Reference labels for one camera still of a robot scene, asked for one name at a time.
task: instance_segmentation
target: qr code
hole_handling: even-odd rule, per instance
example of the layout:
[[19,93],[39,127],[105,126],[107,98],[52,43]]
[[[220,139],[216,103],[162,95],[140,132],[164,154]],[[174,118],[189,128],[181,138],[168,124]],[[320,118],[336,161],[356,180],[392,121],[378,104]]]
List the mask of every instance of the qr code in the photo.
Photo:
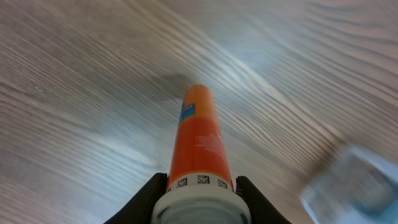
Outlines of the qr code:
[[226,183],[225,183],[224,181],[222,181],[222,180],[218,180],[218,186],[219,186],[219,187],[222,187],[222,188],[225,188],[225,189],[228,189],[228,186],[227,186]]
[[198,175],[198,184],[210,184],[209,176]]
[[187,185],[187,184],[188,184],[188,177],[182,178],[181,180],[179,180],[179,181],[177,182],[177,188],[183,187],[183,186],[185,186],[185,185]]

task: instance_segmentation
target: blue label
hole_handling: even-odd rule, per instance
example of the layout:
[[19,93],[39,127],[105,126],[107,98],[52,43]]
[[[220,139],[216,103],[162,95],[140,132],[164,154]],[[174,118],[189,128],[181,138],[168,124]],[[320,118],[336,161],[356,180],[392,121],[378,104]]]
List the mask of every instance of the blue label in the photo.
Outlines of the blue label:
[[192,103],[190,105],[185,106],[185,103],[182,103],[181,115],[180,115],[179,122],[182,122],[183,120],[185,120],[193,115],[195,115],[195,104]]

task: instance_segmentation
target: blurry transparent container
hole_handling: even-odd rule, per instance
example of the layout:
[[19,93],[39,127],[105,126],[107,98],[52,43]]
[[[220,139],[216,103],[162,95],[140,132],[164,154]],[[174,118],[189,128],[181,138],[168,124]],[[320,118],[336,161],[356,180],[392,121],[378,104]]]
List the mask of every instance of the blurry transparent container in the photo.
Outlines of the blurry transparent container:
[[301,199],[317,224],[398,224],[398,166],[349,146]]

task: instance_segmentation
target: wood grain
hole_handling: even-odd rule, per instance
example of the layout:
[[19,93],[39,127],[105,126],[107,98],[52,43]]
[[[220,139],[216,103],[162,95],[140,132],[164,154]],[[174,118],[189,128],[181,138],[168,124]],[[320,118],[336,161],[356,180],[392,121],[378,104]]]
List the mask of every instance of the wood grain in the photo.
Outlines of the wood grain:
[[292,223],[347,142],[398,162],[393,0],[0,0],[0,223],[101,223],[167,172],[184,91]]

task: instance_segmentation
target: wooden surface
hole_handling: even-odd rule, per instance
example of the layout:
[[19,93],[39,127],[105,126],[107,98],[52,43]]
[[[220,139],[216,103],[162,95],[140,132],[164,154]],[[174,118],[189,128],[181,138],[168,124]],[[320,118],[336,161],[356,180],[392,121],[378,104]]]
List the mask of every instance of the wooden surface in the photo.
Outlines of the wooden surface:
[[0,0],[0,223],[101,223],[167,172],[193,83],[293,223],[347,142],[398,162],[395,0]]

